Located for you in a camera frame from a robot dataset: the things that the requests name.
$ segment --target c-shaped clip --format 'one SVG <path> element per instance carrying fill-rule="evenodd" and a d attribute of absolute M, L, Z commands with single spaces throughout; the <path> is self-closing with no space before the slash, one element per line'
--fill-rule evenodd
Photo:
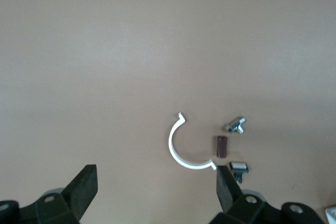
<path fill-rule="evenodd" d="M 170 130 L 170 134 L 169 134 L 169 141 L 168 141 L 168 146 L 169 146 L 169 151 L 172 154 L 173 158 L 176 160 L 176 162 L 178 162 L 180 165 L 189 168 L 189 169 L 193 169 L 193 170 L 200 170 L 200 169 L 205 169 L 208 167 L 212 167 L 213 170 L 217 169 L 217 165 L 213 162 L 212 159 L 203 162 L 203 163 L 193 163 L 193 162 L 189 162 L 183 158 L 181 158 L 179 156 L 179 154 L 176 152 L 176 150 L 174 149 L 173 146 L 173 134 L 174 132 L 177 130 L 178 127 L 180 127 L 182 124 L 185 123 L 185 118 L 182 115 L 182 113 L 179 113 L 179 120 L 174 124 L 174 126 L 172 127 L 172 129 Z"/>

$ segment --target screw hole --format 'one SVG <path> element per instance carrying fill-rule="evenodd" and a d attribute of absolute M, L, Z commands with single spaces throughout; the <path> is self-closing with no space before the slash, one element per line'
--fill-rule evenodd
<path fill-rule="evenodd" d="M 290 210 L 292 210 L 293 212 L 296 212 L 297 214 L 301 214 L 303 213 L 303 209 L 301 207 L 299 207 L 298 205 L 290 205 L 289 206 Z"/>
<path fill-rule="evenodd" d="M 247 196 L 245 199 L 246 199 L 247 202 L 249 202 L 251 204 L 255 204 L 255 203 L 258 202 L 257 199 L 253 196 Z"/>
<path fill-rule="evenodd" d="M 54 196 L 49 196 L 49 197 L 47 197 L 47 198 L 44 199 L 44 202 L 45 203 L 52 202 L 54 199 L 55 199 Z"/>
<path fill-rule="evenodd" d="M 3 204 L 0 206 L 0 211 L 6 210 L 9 207 L 9 204 Z"/>

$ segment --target metal bolt head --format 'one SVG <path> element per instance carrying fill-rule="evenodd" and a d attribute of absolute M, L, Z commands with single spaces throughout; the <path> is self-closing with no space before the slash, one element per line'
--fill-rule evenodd
<path fill-rule="evenodd" d="M 301 207 L 299 207 L 298 205 L 290 205 L 289 209 L 292 210 L 293 212 L 296 212 L 298 214 L 303 213 L 303 209 Z"/>
<path fill-rule="evenodd" d="M 258 202 L 257 199 L 253 196 L 247 196 L 245 199 L 246 199 L 247 202 L 249 202 L 251 204 L 255 204 L 255 203 Z"/>
<path fill-rule="evenodd" d="M 48 196 L 47 198 L 44 199 L 45 203 L 52 202 L 55 199 L 54 196 Z"/>
<path fill-rule="evenodd" d="M 244 129 L 242 127 L 242 124 L 245 123 L 246 119 L 245 118 L 238 118 L 234 122 L 231 122 L 230 124 L 227 124 L 225 126 L 226 130 L 230 133 L 232 132 L 237 132 L 238 134 L 242 134 L 244 132 Z"/>

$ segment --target metal fastener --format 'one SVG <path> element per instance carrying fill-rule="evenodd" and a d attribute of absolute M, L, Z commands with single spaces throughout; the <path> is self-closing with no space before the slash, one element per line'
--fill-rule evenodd
<path fill-rule="evenodd" d="M 252 203 L 252 204 L 255 204 L 258 202 L 257 199 L 253 196 L 247 196 L 245 199 L 247 202 Z"/>
<path fill-rule="evenodd" d="M 48 197 L 46 197 L 46 198 L 44 199 L 44 202 L 45 202 L 45 203 L 52 202 L 54 199 L 55 199 L 54 196 L 48 196 Z"/>
<path fill-rule="evenodd" d="M 290 205 L 289 209 L 292 210 L 293 212 L 296 212 L 298 214 L 303 213 L 303 209 L 301 207 L 299 207 L 298 205 Z"/>
<path fill-rule="evenodd" d="M 244 132 L 244 129 L 242 127 L 242 124 L 246 122 L 245 118 L 238 118 L 234 120 L 232 123 L 227 124 L 225 126 L 226 130 L 230 133 L 232 132 L 238 132 L 238 134 L 242 134 Z"/>
<path fill-rule="evenodd" d="M 243 182 L 243 173 L 248 173 L 247 164 L 244 162 L 230 162 L 230 170 L 237 184 Z"/>

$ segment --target white object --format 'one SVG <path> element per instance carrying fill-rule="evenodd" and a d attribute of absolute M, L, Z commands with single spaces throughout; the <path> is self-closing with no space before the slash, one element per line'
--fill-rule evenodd
<path fill-rule="evenodd" d="M 336 206 L 328 207 L 325 215 L 327 215 L 329 224 L 336 224 Z"/>
<path fill-rule="evenodd" d="M 193 169 L 193 170 L 200 170 L 200 169 L 205 169 L 208 167 L 212 167 L 213 170 L 217 169 L 217 165 L 212 161 L 212 159 L 203 162 L 203 163 L 193 163 L 189 162 L 179 156 L 179 154 L 176 152 L 174 146 L 173 146 L 173 134 L 176 131 L 178 127 L 180 127 L 182 124 L 185 123 L 185 118 L 182 115 L 182 113 L 179 113 L 179 120 L 174 124 L 172 129 L 170 130 L 169 134 L 169 141 L 168 141 L 168 146 L 169 146 L 169 151 L 172 154 L 173 158 L 178 162 L 180 165 L 188 168 L 188 169 Z"/>

